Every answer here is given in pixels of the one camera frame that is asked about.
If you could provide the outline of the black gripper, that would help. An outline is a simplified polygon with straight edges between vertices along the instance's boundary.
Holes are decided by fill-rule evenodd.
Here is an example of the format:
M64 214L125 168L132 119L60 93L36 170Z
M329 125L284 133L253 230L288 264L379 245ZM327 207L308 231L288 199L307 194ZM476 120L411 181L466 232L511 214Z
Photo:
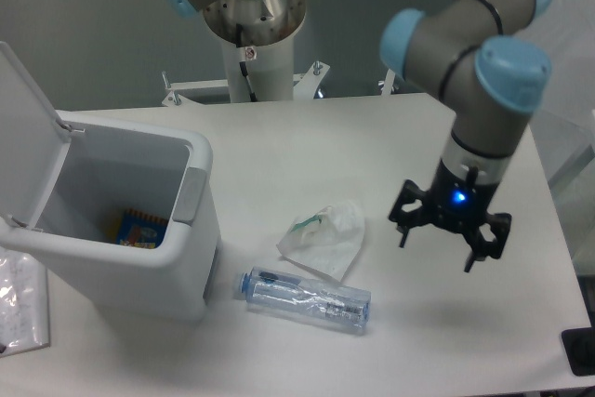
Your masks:
M388 215L389 221L402 235L399 247L404 248L412 229L433 224L463 234L471 249L464 272L470 272L475 262L500 259L509 237L512 216L487 211L498 186L498 183L467 183L451 172L443 160L437 166L429 190L421 190L407 179ZM484 226L489 228L490 239L486 239L481 231Z

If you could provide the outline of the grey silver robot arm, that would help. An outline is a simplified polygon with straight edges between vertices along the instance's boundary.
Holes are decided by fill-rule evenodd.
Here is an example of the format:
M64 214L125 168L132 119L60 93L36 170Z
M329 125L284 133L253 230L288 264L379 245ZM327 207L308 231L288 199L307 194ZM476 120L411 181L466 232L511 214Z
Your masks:
M293 37L305 0L167 0L201 13L222 44L234 102L294 99ZM515 33L551 0L452 0L429 16L397 13L379 44L385 66L455 113L427 190L407 180L389 218L401 234L433 225L461 235L469 263L500 258L511 217L488 207L549 80L549 57Z

